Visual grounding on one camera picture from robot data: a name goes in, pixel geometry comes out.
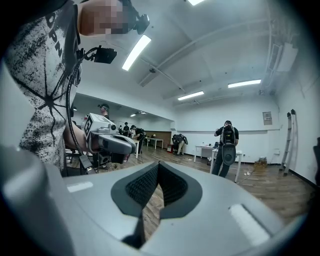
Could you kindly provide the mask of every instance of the ladder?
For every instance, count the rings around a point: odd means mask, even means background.
[[[283,176],[288,175],[289,168],[290,168],[290,162],[292,158],[292,148],[293,148],[294,139],[295,139],[294,132],[295,132],[295,125],[296,125],[296,111],[294,109],[291,109],[291,113],[288,112],[286,116],[288,117],[288,133],[286,136],[286,143],[285,143],[283,158],[281,161],[281,166],[279,168],[279,171],[283,171],[285,167]]]

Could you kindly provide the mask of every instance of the floor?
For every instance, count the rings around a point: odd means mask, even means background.
[[[138,159],[134,155],[131,155],[128,162],[117,164],[116,168],[110,163],[107,168],[100,169],[99,171],[101,173],[111,172],[152,161],[172,162],[206,173],[210,171],[210,166],[207,165],[205,158],[197,157],[196,162],[194,162],[192,155],[175,156],[172,153],[168,153],[165,149],[154,149],[153,147],[146,146],[142,147],[142,152],[143,154],[139,155]],[[72,164],[68,165],[78,168],[79,162],[77,159],[74,159]],[[279,166],[272,165],[263,170],[254,171],[252,164],[241,164],[237,183],[278,213],[283,221],[288,224],[295,217],[308,211],[310,193],[314,189],[291,173],[284,177],[282,173],[279,173],[278,169]],[[226,179],[234,181],[236,172],[237,164],[234,163],[230,167]],[[163,207],[162,190],[158,186],[143,209],[144,231],[147,239],[157,229],[159,225],[159,212]]]

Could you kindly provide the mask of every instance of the cable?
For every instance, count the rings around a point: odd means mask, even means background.
[[[66,88],[65,108],[66,108],[66,115],[67,115],[68,124],[69,124],[69,128],[70,128],[70,134],[71,134],[72,140],[74,142],[74,145],[75,145],[76,149],[78,150],[78,152],[79,152],[79,154],[81,156],[84,155],[84,152],[81,150],[80,145],[79,145],[79,143],[77,141],[77,138],[76,138],[76,135],[75,135],[75,131],[74,131],[74,128],[73,128],[73,125],[72,125],[72,120],[71,120],[71,114],[70,114],[70,92],[71,92],[71,87],[72,87],[72,85],[73,85],[73,83],[75,81],[76,75],[78,74],[78,71],[79,71],[79,68],[80,68],[80,65],[81,65],[82,61],[84,59],[90,60],[93,56],[88,58],[88,54],[94,52],[97,49],[98,49],[97,47],[92,48],[91,50],[89,50],[87,53],[85,53],[81,57],[81,59],[78,61],[78,63],[76,64],[76,66],[74,68],[74,71],[72,73],[72,76],[70,77],[68,86]]]

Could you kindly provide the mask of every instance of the rectangular light fixture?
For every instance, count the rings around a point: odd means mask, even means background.
[[[185,99],[188,99],[188,98],[192,98],[192,97],[195,97],[195,96],[199,96],[199,95],[202,95],[202,94],[205,94],[205,93],[203,91],[199,91],[199,92],[187,95],[187,96],[180,97],[180,98],[178,98],[178,100],[182,101],[182,100],[185,100]]]
[[[144,48],[150,43],[151,39],[146,35],[143,35],[140,40],[136,43],[132,51],[130,52],[128,58],[126,58],[125,63],[122,68],[126,71],[130,69],[132,64],[135,62],[140,53],[144,50]]]
[[[192,4],[193,6],[203,2],[204,0],[188,0],[190,2],[190,4]]]
[[[258,85],[261,83],[261,79],[246,81],[246,82],[237,82],[237,83],[230,83],[228,84],[228,88],[238,87],[238,86],[251,86],[251,85]]]

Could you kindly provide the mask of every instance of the desk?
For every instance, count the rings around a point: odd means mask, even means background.
[[[149,146],[149,140],[154,141],[154,149],[156,149],[157,147],[157,141],[162,141],[162,148],[164,148],[164,140],[162,138],[149,138],[149,137],[145,137],[144,138],[146,140],[146,146]]]
[[[135,158],[138,158],[137,152],[138,152],[138,149],[139,149],[139,140],[133,139],[133,142],[134,142],[134,144],[136,144],[136,146],[135,146]]]
[[[201,157],[201,158],[202,158],[202,149],[210,150],[210,151],[214,149],[212,146],[195,146],[194,162],[196,162],[197,148],[200,148],[200,149],[201,149],[201,152],[200,152],[200,157]]]
[[[212,170],[214,169],[214,156],[215,156],[215,153],[218,152],[218,148],[212,150],[212,157],[211,157],[211,166],[210,166],[210,173],[212,174]],[[241,160],[242,160],[242,151],[241,150],[236,150],[236,153],[235,155],[237,157],[239,157],[239,160],[238,160],[238,168],[236,170],[236,175],[235,175],[235,179],[234,179],[234,182],[236,183],[237,180],[238,180],[238,175],[239,175],[239,172],[240,172],[240,166],[241,166]]]

